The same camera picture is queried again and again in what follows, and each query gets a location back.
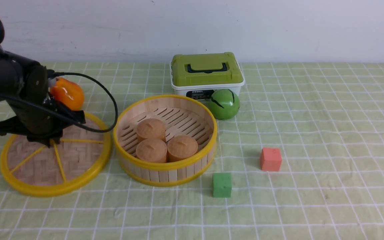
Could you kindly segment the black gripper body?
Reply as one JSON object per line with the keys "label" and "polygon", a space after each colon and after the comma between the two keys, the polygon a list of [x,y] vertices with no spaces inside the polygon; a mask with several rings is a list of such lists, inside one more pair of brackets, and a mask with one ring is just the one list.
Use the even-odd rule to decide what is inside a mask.
{"label": "black gripper body", "polygon": [[49,93],[47,69],[34,66],[15,100],[7,100],[15,116],[0,121],[0,136],[25,136],[29,142],[50,147],[60,143],[63,130],[73,123],[86,123],[84,111],[70,110]]}

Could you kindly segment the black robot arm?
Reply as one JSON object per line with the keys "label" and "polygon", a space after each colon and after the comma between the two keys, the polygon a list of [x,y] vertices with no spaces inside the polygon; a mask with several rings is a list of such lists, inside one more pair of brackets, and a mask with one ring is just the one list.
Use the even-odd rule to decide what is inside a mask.
{"label": "black robot arm", "polygon": [[1,136],[21,135],[50,147],[60,143],[65,128],[86,123],[84,111],[70,110],[49,92],[53,73],[37,61],[0,52],[0,102],[15,113],[0,121]]}

